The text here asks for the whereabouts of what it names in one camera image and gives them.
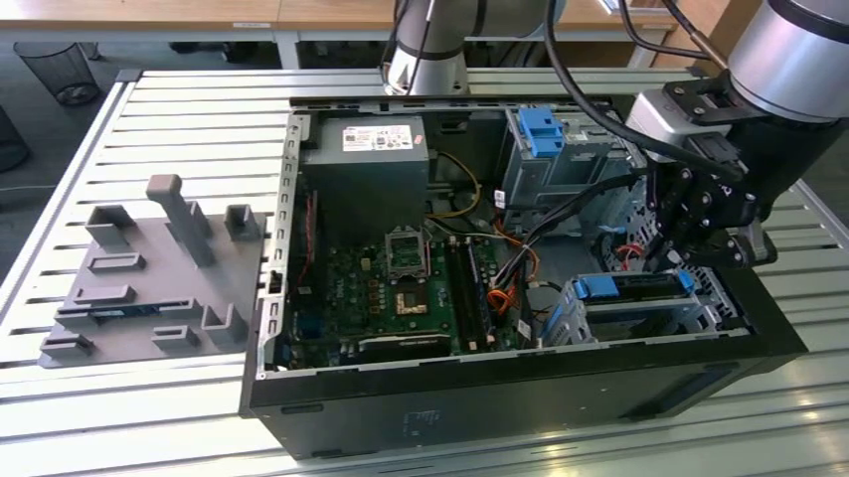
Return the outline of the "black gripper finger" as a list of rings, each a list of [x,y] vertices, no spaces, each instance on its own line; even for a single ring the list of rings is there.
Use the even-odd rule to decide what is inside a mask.
[[[666,235],[662,241],[662,269],[682,266],[753,268],[774,263],[777,249],[762,227],[706,231],[701,236]]]
[[[714,176],[685,166],[656,166],[646,186],[646,203],[654,213],[656,235],[649,241],[646,263],[662,264],[666,235],[682,235],[685,241],[717,230],[709,210],[717,197]]]

